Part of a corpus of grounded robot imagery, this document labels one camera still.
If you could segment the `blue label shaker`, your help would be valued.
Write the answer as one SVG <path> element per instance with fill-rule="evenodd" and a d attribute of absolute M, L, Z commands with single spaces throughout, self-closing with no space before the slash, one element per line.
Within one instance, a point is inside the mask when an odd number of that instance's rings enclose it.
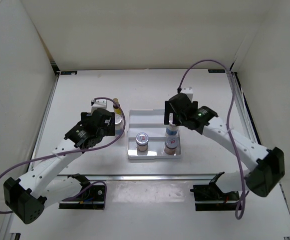
<path fill-rule="evenodd" d="M 166 125 L 165 135 L 166 136 L 175 136 L 179 130 L 179 127 L 172 123 L 172 120 L 169 120 L 169 123 Z"/>
<path fill-rule="evenodd" d="M 121 115 L 119 114 L 115 114 L 115 135 L 119 136 L 119 135 L 124 135 L 124 131 L 123 131 L 123 118 Z"/>

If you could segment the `yellow label sauce bottle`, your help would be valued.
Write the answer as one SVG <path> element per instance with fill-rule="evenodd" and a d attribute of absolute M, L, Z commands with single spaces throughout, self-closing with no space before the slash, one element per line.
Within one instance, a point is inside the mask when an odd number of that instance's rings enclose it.
<path fill-rule="evenodd" d="M 120 109 L 120 104 L 118 98 L 113 99 L 113 110 L 115 114 L 122 116 L 122 111 Z"/>

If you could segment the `white lid jar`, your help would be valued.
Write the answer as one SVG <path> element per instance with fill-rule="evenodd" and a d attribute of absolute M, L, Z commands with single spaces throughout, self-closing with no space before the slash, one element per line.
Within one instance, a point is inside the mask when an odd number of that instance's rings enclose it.
<path fill-rule="evenodd" d="M 179 138 L 175 135 L 168 136 L 165 139 L 164 153 L 167 155 L 175 155 L 179 146 Z"/>
<path fill-rule="evenodd" d="M 148 150 L 149 136 L 145 132 L 137 134 L 136 138 L 136 149 L 138 153 L 145 153 Z"/>

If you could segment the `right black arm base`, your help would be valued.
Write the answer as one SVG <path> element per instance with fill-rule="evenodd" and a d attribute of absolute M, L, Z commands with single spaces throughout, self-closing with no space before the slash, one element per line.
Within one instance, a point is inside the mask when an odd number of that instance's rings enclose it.
<path fill-rule="evenodd" d="M 218 173 L 208 184 L 193 185 L 195 211 L 235 211 L 240 195 L 237 191 L 224 193 L 216 186 L 217 180 L 224 175 Z"/>

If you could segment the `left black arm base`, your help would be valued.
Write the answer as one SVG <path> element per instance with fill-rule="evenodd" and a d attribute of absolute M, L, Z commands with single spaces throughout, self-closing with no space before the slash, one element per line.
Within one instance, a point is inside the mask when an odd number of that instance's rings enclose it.
<path fill-rule="evenodd" d="M 69 175 L 69 179 L 78 180 L 82 186 L 80 195 L 70 200 L 61 201 L 61 210 L 104 210 L 106 206 L 107 184 L 97 180 L 93 183 L 84 175 Z"/>

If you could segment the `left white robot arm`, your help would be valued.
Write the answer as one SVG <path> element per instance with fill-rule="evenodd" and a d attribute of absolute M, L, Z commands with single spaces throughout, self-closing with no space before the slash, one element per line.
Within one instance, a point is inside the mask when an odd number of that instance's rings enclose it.
<path fill-rule="evenodd" d="M 3 184 L 4 201 L 24 224 L 37 220 L 43 210 L 56 202 L 75 196 L 88 198 L 87 178 L 74 174 L 55 185 L 51 182 L 72 161 L 102 141 L 115 135 L 115 114 L 97 108 L 91 114 L 82 113 L 79 121 L 69 130 L 53 150 L 50 159 L 42 160 L 31 171 L 17 179 L 8 178 Z"/>

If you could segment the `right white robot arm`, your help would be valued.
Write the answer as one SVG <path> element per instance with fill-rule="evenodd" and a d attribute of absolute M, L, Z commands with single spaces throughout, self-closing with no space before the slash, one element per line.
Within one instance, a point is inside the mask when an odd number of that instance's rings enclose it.
<path fill-rule="evenodd" d="M 239 156 L 249 170 L 245 183 L 254 194 L 267 197 L 285 175 L 285 156 L 280 148 L 269 149 L 230 130 L 214 110 L 199 107 L 186 94 L 178 93 L 165 101 L 165 125 L 169 115 L 173 116 L 173 124 L 196 131 Z"/>

